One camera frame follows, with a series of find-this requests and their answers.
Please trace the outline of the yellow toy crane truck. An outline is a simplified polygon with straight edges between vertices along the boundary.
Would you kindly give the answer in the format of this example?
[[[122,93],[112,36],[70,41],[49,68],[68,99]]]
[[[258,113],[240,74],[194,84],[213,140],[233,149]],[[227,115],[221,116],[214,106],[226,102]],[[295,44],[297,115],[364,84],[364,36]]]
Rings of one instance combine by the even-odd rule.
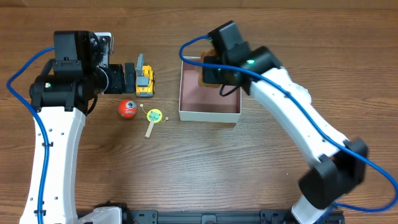
[[[155,75],[150,65],[144,65],[144,54],[139,54],[136,64],[136,96],[152,98],[155,93]]]

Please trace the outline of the brown plush toy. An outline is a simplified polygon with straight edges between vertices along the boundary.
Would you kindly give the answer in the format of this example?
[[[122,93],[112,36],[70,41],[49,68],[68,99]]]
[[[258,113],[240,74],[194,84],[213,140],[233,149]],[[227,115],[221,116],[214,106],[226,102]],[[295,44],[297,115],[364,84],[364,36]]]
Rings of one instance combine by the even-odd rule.
[[[210,48],[201,53],[200,62],[203,63],[206,56],[215,56],[216,52],[214,48]],[[207,88],[219,88],[219,84],[209,84],[203,81],[203,67],[195,67],[195,70],[198,72],[198,85]]]

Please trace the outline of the white plush duck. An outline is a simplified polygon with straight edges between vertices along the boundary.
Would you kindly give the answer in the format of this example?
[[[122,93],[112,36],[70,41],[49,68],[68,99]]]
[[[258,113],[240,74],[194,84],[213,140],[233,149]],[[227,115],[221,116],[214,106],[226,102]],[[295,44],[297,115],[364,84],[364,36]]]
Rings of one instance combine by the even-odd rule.
[[[289,77],[290,81],[292,82],[292,86],[294,86],[297,89],[296,90],[297,96],[299,96],[299,98],[301,98],[302,100],[305,100],[308,104],[311,105],[312,104],[312,97],[311,97],[309,91],[305,87],[295,83],[291,79],[290,75],[288,75],[288,77]]]

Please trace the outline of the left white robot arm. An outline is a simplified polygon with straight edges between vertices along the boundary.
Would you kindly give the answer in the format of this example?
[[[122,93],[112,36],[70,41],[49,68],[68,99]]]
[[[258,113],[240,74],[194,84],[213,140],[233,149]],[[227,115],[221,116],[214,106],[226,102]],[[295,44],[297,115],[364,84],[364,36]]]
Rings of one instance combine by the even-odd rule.
[[[21,223],[132,223],[125,203],[105,202],[79,216],[76,162],[86,117],[101,94],[132,92],[133,76],[112,64],[109,32],[56,31],[55,53],[29,89],[35,122],[30,189]]]

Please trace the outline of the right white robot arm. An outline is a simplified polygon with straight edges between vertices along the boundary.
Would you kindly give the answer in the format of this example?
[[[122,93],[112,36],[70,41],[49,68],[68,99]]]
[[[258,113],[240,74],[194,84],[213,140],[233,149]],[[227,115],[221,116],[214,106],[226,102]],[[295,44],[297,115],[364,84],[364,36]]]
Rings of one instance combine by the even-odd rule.
[[[320,221],[363,182],[366,143],[350,141],[332,127],[267,47],[215,47],[201,61],[204,83],[243,88],[274,115],[307,161],[310,169],[298,182],[302,196],[290,209],[295,223]]]

